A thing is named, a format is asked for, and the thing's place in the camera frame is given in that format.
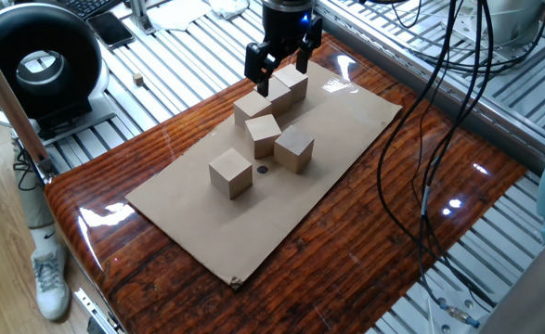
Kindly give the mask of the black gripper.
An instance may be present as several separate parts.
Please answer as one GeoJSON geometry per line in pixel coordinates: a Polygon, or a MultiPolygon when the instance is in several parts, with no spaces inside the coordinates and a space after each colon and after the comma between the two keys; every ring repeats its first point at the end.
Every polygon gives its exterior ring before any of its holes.
{"type": "Polygon", "coordinates": [[[264,42],[247,44],[244,75],[256,84],[258,94],[267,97],[277,65],[268,56],[286,58],[299,46],[296,69],[306,74],[309,58],[321,45],[323,18],[315,17],[311,23],[313,0],[264,0],[262,5],[264,42]]]}

